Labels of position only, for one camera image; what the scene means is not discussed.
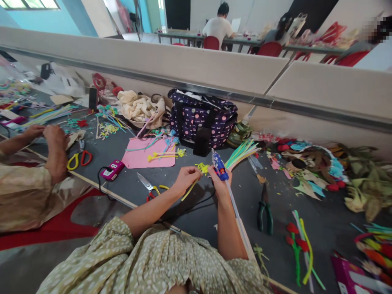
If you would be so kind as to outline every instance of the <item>navy blue bag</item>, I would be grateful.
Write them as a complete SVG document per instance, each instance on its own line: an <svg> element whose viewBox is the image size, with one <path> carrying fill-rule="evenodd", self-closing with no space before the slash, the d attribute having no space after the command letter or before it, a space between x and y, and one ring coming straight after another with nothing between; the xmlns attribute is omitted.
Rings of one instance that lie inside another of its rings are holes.
<svg viewBox="0 0 392 294"><path fill-rule="evenodd" d="M191 92L199 96L198 100L185 93L190 92L172 89L167 94L173 100L170 129L176 131L180 140L191 143L195 142L199 127L211 129L210 147L219 149L237 122L237 106L214 96Z"/></svg>

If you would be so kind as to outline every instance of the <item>desk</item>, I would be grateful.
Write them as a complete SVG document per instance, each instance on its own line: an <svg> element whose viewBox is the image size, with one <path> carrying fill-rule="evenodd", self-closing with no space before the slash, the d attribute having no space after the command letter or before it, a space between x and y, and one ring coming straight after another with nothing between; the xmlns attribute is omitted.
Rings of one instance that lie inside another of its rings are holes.
<svg viewBox="0 0 392 294"><path fill-rule="evenodd" d="M37 100L50 104L49 95L37 91L33 91L32 95L34 94L37 94ZM79 112L71 116L71 118L79 118L83 115L85 115L84 112ZM64 118L59 118L52 123L64 120ZM98 170L110 164L113 160L123 157L128 139L132 135L129 132L124 133L120 130L116 134L110 135L104 141L95 140L95 116L88 116L88 124L85 136L86 150L92 153L93 160L88 166L79 166L71 173L98 187ZM48 155L48 148L45 143L31 145L29 149L43 158L46 158ZM104 190L130 207L142 205L146 201L147 189L139 181L136 175L137 172L142 174L153 185L161 184L170 187L176 180L178 171L182 166L199 164L201 162L205 164L211 163L210 155L202 158L192 155L192 149L186 149L187 156L177 159L175 166L153 169L124 169L114 182L105 185L106 189ZM69 158L76 150L77 146L74 145L69 152ZM233 149L228 147L218 150L224 161L227 161L232 152ZM289 222L294 222L292 210L296 209L299 216L304 219L306 232L313 247L314 268L327 288L327 293L338 293L339 290L335 282L330 255L335 249L349 260L355 261L354 257L359 255L359 251L356 249L353 239L359 235L359 232L351 227L350 223L361 227L365 222L364 214L355 214L348 211L343 203L343 193L325 192L327 197L323 201L317 201L303 195L297 197L295 193L298 191L292 187L293 185L298 185L295 180L290 181L282 171L273 170L265 154L262 154L259 160L265 168L259 170L259 174L267 178L269 182L269 201L274 217L273 236L268 236L266 233L261 233L257 230L256 215L258 202L261 198L261 186L248 160L241 162L233 171L232 190L250 243L252 245L257 243L262 247L264 254L270 259L265 264L273 280L297 293L310 293L308 286L302 285L302 287L298 287L296 285L294 253L292 248L285 243L285 235L287 235L285 227ZM186 200L183 203L180 201L176 203L162 218L165 219L183 211L185 208L191 207L199 200L209 197L213 192L214 188L211 180L203 177ZM171 223L180 231L183 230L193 236L204 238L212 246L217 247L217 234L214 228L214 225L218 223L216 199L212 198L208 202L203 203L202 206L211 203L213 205L174 218L171 220ZM390 225L391 217L380 214L376 222L379 225ZM303 277L305 264L302 257L301 273ZM325 292L316 284L315 293Z"/></svg>
<svg viewBox="0 0 392 294"><path fill-rule="evenodd" d="M198 36L198 32L196 31L185 31L185 30L176 30L176 29L167 29L158 33L159 42L161 43L161 38L170 38L170 44L173 44L172 39L186 39L188 40L188 46L190 45L190 41L194 42L194 46L197 41L203 41L204 36ZM258 40L257 37L253 36L250 40L248 37L236 36L233 39L225 38L223 43L225 44L238 44L238 53L242 51L243 46L257 46L259 45L261 40ZM283 48L286 52L283 57L286 56L288 51L293 51L293 54L290 56L290 61L295 58L297 52L309 52L309 53L317 53L317 54L327 54L327 55L341 55L345 49L339 48L327 48L327 47L309 47L309 46L300 46L300 45L287 45Z"/></svg>

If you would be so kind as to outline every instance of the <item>window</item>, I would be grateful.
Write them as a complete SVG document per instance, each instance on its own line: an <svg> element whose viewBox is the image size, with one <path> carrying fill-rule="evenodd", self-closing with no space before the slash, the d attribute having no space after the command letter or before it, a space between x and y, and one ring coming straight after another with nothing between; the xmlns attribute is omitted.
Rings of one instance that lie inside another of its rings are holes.
<svg viewBox="0 0 392 294"><path fill-rule="evenodd" d="M55 0L0 0L6 10L60 9Z"/></svg>

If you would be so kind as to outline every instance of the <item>hand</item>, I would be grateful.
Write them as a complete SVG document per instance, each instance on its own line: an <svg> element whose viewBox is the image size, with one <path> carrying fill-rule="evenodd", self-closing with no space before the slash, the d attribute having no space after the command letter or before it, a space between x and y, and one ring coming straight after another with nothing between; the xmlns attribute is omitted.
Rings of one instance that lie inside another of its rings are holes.
<svg viewBox="0 0 392 294"><path fill-rule="evenodd" d="M226 172L229 175L229 185L231 186L233 174L228 169L226 169ZM214 170L213 165L210 165L208 167L208 173L210 174L210 176L212 178L212 182L214 183L214 187L215 187L215 191L216 191L216 195L217 195L218 199L221 200L222 198L226 198L226 197L228 197L230 199L230 194L229 194L229 190L227 189L227 185L224 181L221 181L221 179L218 177L218 175L216 174L216 172Z"/></svg>
<svg viewBox="0 0 392 294"><path fill-rule="evenodd" d="M178 190L182 196L194 181L200 180L202 175L195 166L182 167L172 188Z"/></svg>
<svg viewBox="0 0 392 294"><path fill-rule="evenodd" d="M48 125L43 134L48 141L48 144L59 145L65 149L67 140L65 137L65 132L62 128L57 125Z"/></svg>
<svg viewBox="0 0 392 294"><path fill-rule="evenodd" d="M45 128L45 126L41 125L32 125L23 132L22 137L26 140L27 143L31 143L34 139L42 136Z"/></svg>

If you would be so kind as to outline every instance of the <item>green-handled pliers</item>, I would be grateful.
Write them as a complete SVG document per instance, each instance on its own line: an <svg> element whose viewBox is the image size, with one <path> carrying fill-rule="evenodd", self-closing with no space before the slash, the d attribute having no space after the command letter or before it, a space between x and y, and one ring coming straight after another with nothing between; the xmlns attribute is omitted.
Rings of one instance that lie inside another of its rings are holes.
<svg viewBox="0 0 392 294"><path fill-rule="evenodd" d="M260 232L263 231L264 210L267 211L267 234L272 236L272 232L274 230L274 220L272 218L271 205L268 202L268 191L265 183L263 185L263 191L261 192L261 201L258 203L258 211L257 211L257 229Z"/></svg>

